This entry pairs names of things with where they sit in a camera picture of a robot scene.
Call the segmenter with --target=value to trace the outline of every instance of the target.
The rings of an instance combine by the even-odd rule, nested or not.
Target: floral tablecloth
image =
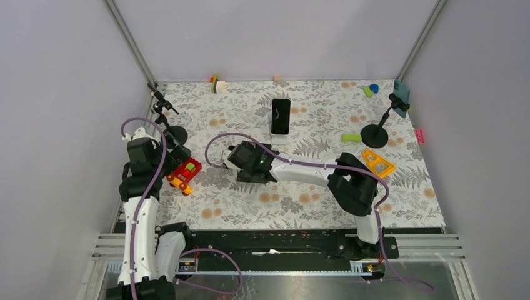
[[[374,83],[379,93],[367,97],[363,86]],[[192,229],[355,227],[353,217],[339,207],[329,190],[300,182],[236,182],[235,171],[206,164],[204,148],[214,136],[227,132],[270,143],[271,102],[288,98],[289,144],[275,148],[309,158],[335,158],[349,152],[364,161],[361,153],[367,147],[342,142],[341,135],[358,134],[365,125],[379,122],[390,105],[392,90],[392,80],[228,82],[228,90],[219,94],[210,92],[208,82],[167,84],[166,99],[181,114],[166,115],[171,124],[186,128],[186,147],[203,169],[192,180],[193,193],[188,197],[164,183],[157,222],[186,221]],[[410,120],[391,113],[385,128],[390,140],[374,152],[397,168],[385,178],[391,195],[381,206],[383,226],[445,226]],[[211,160],[220,163],[222,150],[242,140],[234,136],[218,140],[211,147]],[[383,193],[379,185],[379,195]]]

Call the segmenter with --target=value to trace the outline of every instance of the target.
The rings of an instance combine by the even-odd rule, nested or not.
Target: green toy piece
[[[374,92],[372,92],[372,90],[370,89],[369,86],[365,86],[365,87],[363,87],[362,90],[364,91],[366,97],[369,97],[369,98],[370,98],[371,96],[374,95]]]
[[[188,169],[190,172],[193,172],[193,170],[195,170],[195,165],[190,162],[186,165],[186,169]]]
[[[353,141],[353,142],[360,143],[361,142],[361,135],[360,134],[343,134],[342,135],[342,141],[343,142]]]

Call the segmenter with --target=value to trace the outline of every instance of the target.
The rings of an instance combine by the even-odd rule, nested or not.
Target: white wall
[[[145,80],[102,1],[1,1],[0,28],[0,299],[74,299]]]
[[[436,0],[116,0],[161,81],[395,78]]]
[[[530,1],[450,1],[405,82],[481,299],[530,285]]]

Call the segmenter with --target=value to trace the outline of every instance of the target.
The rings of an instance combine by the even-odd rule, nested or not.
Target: blue smartphone
[[[407,104],[411,95],[411,89],[409,89],[409,86],[396,79],[394,80],[394,95],[401,99],[403,103]],[[407,116],[407,112],[402,111],[399,108],[395,109],[395,111],[402,118],[405,118]]]

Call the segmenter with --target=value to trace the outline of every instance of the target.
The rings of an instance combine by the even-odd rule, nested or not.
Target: black stand
[[[162,110],[166,108],[167,110],[172,109],[176,114],[179,114],[179,112],[173,108],[173,105],[171,104],[171,102],[164,99],[164,96],[162,95],[161,92],[159,92],[149,83],[147,84],[147,86],[152,91],[152,95],[158,100],[158,102],[153,104],[152,106],[152,109],[154,110],[154,112],[158,114],[158,117],[156,118],[156,120],[154,120],[154,122],[156,124],[163,123],[166,126],[166,129],[164,130],[164,136],[166,137],[167,148],[175,149],[176,147],[175,142],[181,145],[184,145],[186,141],[188,140],[188,132],[182,126],[170,126],[168,119],[162,113]]]
[[[391,106],[386,110],[386,112],[382,115],[381,121],[379,124],[370,124],[365,126],[361,130],[361,139],[362,142],[367,145],[370,148],[382,148],[386,143],[388,142],[388,133],[383,128],[384,123],[386,120],[388,120],[388,117],[390,116],[390,110],[391,109],[402,109],[403,111],[407,111],[410,108],[410,105],[407,103],[403,103],[403,101],[398,98],[394,93],[390,94],[389,96],[390,100],[392,101]]]

